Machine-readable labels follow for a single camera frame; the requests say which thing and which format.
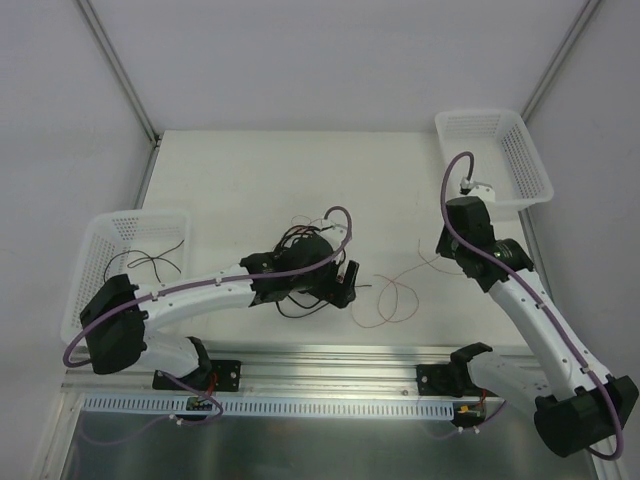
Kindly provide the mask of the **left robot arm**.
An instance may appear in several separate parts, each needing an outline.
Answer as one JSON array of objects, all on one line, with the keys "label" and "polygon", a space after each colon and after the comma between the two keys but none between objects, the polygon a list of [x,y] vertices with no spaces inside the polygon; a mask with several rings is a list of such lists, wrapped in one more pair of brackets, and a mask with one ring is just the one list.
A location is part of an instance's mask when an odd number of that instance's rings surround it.
[{"label": "left robot arm", "polygon": [[292,293],[344,309],[356,298],[359,264],[343,262],[343,250],[321,234],[305,235],[251,254],[210,278],[156,292],[144,291],[126,274],[116,275],[80,314],[92,370],[110,375],[140,365],[199,389],[211,369],[202,342],[166,335],[162,328],[211,312],[279,303]]}]

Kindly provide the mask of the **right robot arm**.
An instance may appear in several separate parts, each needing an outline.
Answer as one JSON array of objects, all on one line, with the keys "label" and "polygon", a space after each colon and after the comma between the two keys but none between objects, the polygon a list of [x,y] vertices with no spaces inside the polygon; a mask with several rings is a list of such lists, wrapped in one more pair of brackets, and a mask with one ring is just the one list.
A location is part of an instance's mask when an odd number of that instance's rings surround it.
[{"label": "right robot arm", "polygon": [[436,252],[506,313],[542,369],[527,372],[477,342],[451,353],[446,364],[417,366],[420,392],[461,398],[497,395],[531,420],[549,450],[567,457],[612,437],[603,459],[624,448],[623,428],[639,398],[628,376],[614,376],[571,330],[545,293],[532,260],[513,239],[498,240],[484,202],[458,197],[442,205],[444,228]]}]

